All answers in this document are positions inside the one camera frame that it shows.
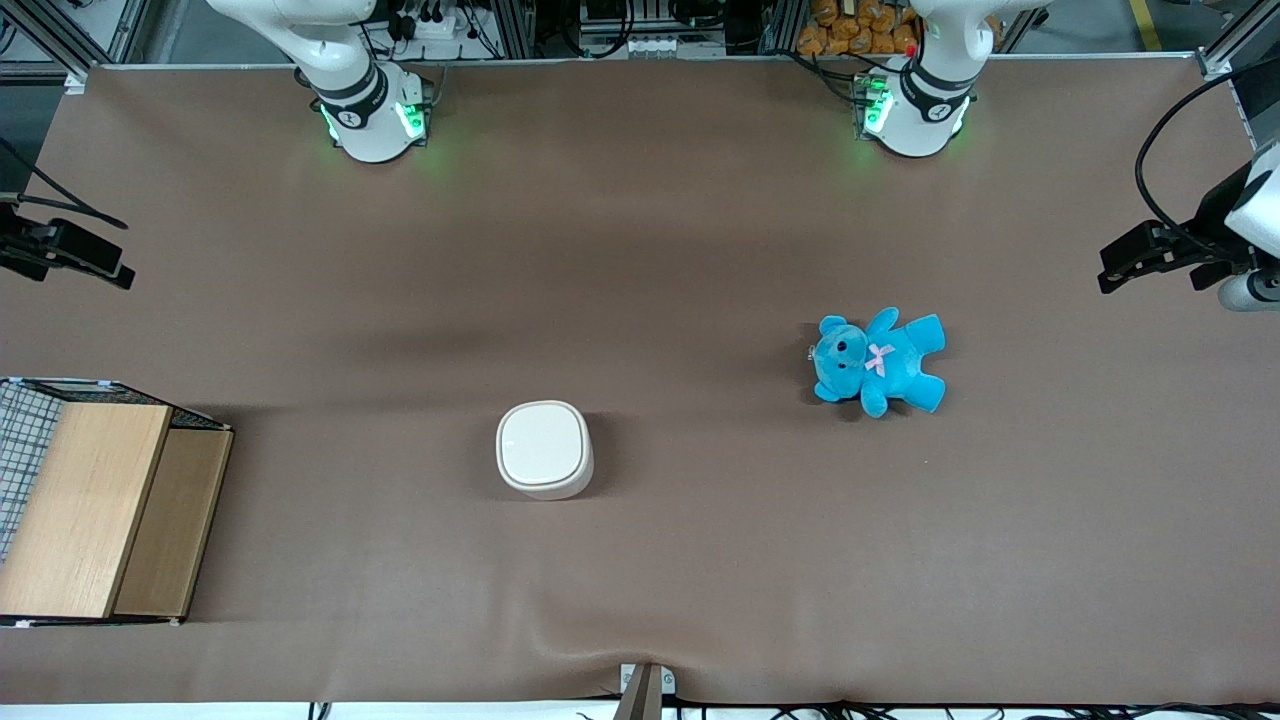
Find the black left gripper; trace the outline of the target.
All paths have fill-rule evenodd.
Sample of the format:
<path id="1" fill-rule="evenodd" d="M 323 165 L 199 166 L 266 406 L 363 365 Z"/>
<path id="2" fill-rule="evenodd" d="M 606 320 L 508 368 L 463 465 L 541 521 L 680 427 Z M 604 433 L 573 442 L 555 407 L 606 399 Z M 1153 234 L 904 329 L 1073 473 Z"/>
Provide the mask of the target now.
<path id="1" fill-rule="evenodd" d="M 1100 252 L 1103 269 L 1098 274 L 1101 293 L 1114 293 L 1138 278 L 1175 272 L 1197 265 L 1197 272 L 1252 272 L 1257 261 L 1252 246 L 1226 227 L 1228 214 L 1240 199 L 1251 173 L 1247 161 L 1212 187 L 1199 201 L 1192 229 L 1211 250 L 1201 263 L 1197 246 L 1161 222 L 1142 222 Z"/>

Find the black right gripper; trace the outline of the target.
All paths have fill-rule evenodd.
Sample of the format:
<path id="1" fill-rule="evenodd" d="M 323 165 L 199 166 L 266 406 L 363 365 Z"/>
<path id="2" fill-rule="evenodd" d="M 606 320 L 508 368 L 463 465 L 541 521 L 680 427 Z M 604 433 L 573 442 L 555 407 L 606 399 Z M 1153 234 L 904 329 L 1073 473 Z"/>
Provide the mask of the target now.
<path id="1" fill-rule="evenodd" d="M 3 220 L 3 269 L 36 282 L 44 282 L 50 270 L 68 269 L 119 290 L 131 290 L 134 283 L 134 270 L 122 263 L 122 249 L 76 223 L 50 220 L 45 243 L 50 251 L 32 240 L 22 224 Z"/>

